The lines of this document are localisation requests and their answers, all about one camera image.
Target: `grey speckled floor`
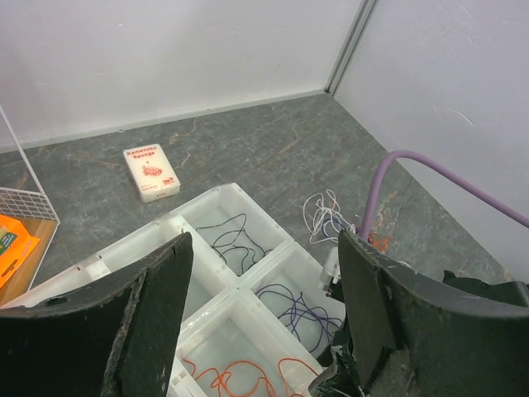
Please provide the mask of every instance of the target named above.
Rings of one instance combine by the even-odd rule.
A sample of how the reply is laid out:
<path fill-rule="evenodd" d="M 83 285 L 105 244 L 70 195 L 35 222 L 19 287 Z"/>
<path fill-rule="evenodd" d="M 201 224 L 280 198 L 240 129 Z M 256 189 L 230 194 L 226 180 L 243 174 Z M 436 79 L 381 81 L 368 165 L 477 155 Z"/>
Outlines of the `grey speckled floor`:
<path fill-rule="evenodd" d="M 160 143 L 182 182 L 178 196 L 143 204 L 124 149 Z M 336 192 L 343 214 L 360 222 L 385 150 L 332 97 L 293 101 L 170 122 L 27 151 L 62 224 L 36 282 L 133 232 L 211 187 L 237 182 L 323 262 L 331 243 L 311 246 L 305 199 Z M 15 155 L 0 156 L 0 186 L 31 179 Z M 378 232 L 387 254 L 440 280 L 444 269 L 499 282 L 503 268 L 400 165 L 386 176 Z"/>

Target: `orange object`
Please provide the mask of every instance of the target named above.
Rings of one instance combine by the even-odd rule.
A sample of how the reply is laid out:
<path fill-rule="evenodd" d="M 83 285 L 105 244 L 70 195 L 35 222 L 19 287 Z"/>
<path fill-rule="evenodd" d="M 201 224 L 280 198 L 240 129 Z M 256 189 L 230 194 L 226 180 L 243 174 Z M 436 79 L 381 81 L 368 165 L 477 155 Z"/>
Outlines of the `orange object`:
<path fill-rule="evenodd" d="M 380 252 L 386 252 L 391 237 L 381 237 L 378 233 L 370 233 L 367 239 L 368 243 L 374 246 Z"/>
<path fill-rule="evenodd" d="M 15 274 L 39 240 L 30 236 L 20 221 L 0 215 L 0 287 Z"/>

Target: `white cable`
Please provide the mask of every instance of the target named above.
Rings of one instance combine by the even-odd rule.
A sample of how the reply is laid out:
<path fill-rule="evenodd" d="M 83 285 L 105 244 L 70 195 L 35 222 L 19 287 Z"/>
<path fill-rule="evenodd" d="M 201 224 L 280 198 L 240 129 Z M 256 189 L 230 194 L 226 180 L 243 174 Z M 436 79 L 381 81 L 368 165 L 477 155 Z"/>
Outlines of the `white cable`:
<path fill-rule="evenodd" d="M 398 261 L 398 263 L 402 263 L 402 264 L 405 265 L 406 267 L 412 269 L 412 267 L 411 267 L 408 263 L 406 263 L 405 261 Z"/>
<path fill-rule="evenodd" d="M 331 224 L 332 228 L 337 233 L 340 232 L 342 228 L 345 228 L 353 234 L 356 233 L 355 224 L 349 223 L 341 214 L 340 204 L 336 201 L 335 193 L 330 189 L 327 189 L 325 193 L 331 201 L 330 207 L 326 205 L 326 196 L 323 193 L 313 194 L 311 197 L 307 198 L 303 204 L 303 221 L 305 221 L 305 226 L 307 226 L 308 231 L 311 233 L 311 236 L 308 239 L 311 244 L 318 244 L 320 242 L 338 242 L 338 237 L 325 237 L 322 228 L 326 231 L 327 225 L 329 224 Z M 310 217 L 307 215 L 307 205 L 315 198 L 317 198 L 315 202 L 316 210 Z M 317 240 L 317 235 L 319 233 L 323 234 L 324 237 Z"/>

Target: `red cable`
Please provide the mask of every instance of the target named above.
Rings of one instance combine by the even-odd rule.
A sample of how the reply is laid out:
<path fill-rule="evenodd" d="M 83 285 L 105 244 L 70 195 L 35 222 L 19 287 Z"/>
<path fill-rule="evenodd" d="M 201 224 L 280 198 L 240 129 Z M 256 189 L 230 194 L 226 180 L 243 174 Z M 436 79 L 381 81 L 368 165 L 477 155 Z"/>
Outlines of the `red cable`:
<path fill-rule="evenodd" d="M 211 372 L 211 371 L 215 372 L 216 377 L 212 381 L 212 383 L 210 384 L 210 387 L 212 389 L 217 389 L 218 397 L 222 397 L 222 390 L 224 390 L 228 394 L 229 397 L 251 397 L 257 391 L 257 389 L 259 388 L 260 382 L 262 380 L 266 384 L 266 391 L 268 393 L 268 396 L 269 397 L 278 397 L 278 394 L 275 391 L 274 386 L 272 385 L 272 383 L 268 379 L 268 376 L 266 375 L 265 371 L 260 366 L 258 366 L 257 364 L 255 364 L 252 361 L 248 361 L 248 360 L 234 361 L 229 366 L 227 366 L 222 373 L 219 373 L 217 368 L 214 368 L 214 367 L 207 368 L 205 371 L 202 371 L 197 376 L 194 375 L 196 373 L 196 371 L 197 371 L 197 366 L 195 365 L 195 363 L 190 361 L 190 360 L 187 360 L 185 358 L 183 359 L 183 361 L 188 363 L 193 368 L 193 372 L 191 373 L 191 376 L 195 380 L 200 379 L 202 376 L 206 375 L 208 372 Z M 285 378 L 285 376 L 283 374 L 283 371 L 281 369 L 281 364 L 283 362 L 285 362 L 285 361 L 293 361 L 293 362 L 301 363 L 305 367 L 307 367 L 314 375 L 317 375 L 317 372 L 315 372 L 307 363 L 305 363 L 304 361 L 302 361 L 302 360 L 300 360 L 298 358 L 287 357 L 287 358 L 283 358 L 283 359 L 279 360 L 278 371 L 279 371 L 279 374 L 281 375 L 281 379 L 283 381 L 284 388 L 285 388 L 287 396 L 288 397 L 303 397 L 303 395 L 301 395 L 299 393 L 294 393 L 294 394 L 291 394 L 291 395 L 289 394 L 290 386 L 288 386 L 287 380 L 286 380 L 286 378 Z M 229 370 L 232 369 L 234 366 L 237 366 L 237 365 L 240 365 L 240 364 L 246 364 L 246 365 L 249 365 L 249 366 L 253 366 L 255 369 L 257 369 L 262 374 L 262 376 L 257 378 L 257 382 L 255 383 L 255 386 L 253 387 L 253 389 L 249 393 L 246 393 L 246 394 L 243 394 L 243 395 L 236 395 L 228 387 L 228 381 L 229 381 L 229 379 L 230 379 L 230 377 L 232 375 L 231 371 L 229 371 Z"/>

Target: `white baseboard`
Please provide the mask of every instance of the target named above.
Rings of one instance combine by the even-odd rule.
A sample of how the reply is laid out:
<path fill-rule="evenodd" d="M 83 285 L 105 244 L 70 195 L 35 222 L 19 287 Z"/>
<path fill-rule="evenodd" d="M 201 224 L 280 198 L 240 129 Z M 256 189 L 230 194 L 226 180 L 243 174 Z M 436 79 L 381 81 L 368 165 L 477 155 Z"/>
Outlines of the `white baseboard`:
<path fill-rule="evenodd" d="M 88 138 L 91 136 L 99 136 L 99 135 L 104 135 L 104 134 L 108 134 L 112 132 L 124 132 L 124 131 L 131 130 L 134 128 L 154 126 L 156 124 L 162 124 L 165 122 L 176 122 L 178 120 L 184 120 L 186 118 L 200 117 L 200 116 L 205 116 L 208 114 L 227 112 L 230 110 L 251 108 L 254 106 L 265 105 L 268 103 L 275 103 L 275 102 L 287 101 L 291 99 L 305 98 L 305 97 L 310 97 L 312 95 L 318 95 L 322 93 L 324 93 L 323 88 L 318 89 L 318 90 L 304 92 L 304 93 L 294 93 L 294 94 L 288 94 L 284 96 L 258 99 L 255 101 L 249 101 L 249 102 L 244 102 L 244 103 L 233 103 L 233 104 L 226 105 L 226 106 L 220 106 L 218 108 L 207 108 L 207 109 L 202 109 L 202 110 L 197 110 L 197 111 L 192 111 L 192 112 L 182 112 L 182 113 L 177 113 L 174 115 L 169 115 L 169 116 L 164 116 L 164 117 L 146 119 L 146 120 L 142 120 L 139 122 L 108 126 L 108 127 L 104 127 L 104 128 L 100 128 L 96 130 L 86 131 L 86 132 L 74 132 L 71 134 L 64 134 L 64 135 L 56 136 L 53 138 L 23 140 L 23 139 L 20 139 L 19 137 L 19 140 L 21 141 L 21 146 L 23 149 L 31 149 L 33 147 L 53 145 L 55 143 L 74 141 L 76 139 Z M 13 146 L 11 145 L 0 146 L 0 153 L 14 151 L 16 149 L 17 148 L 14 145 Z"/>

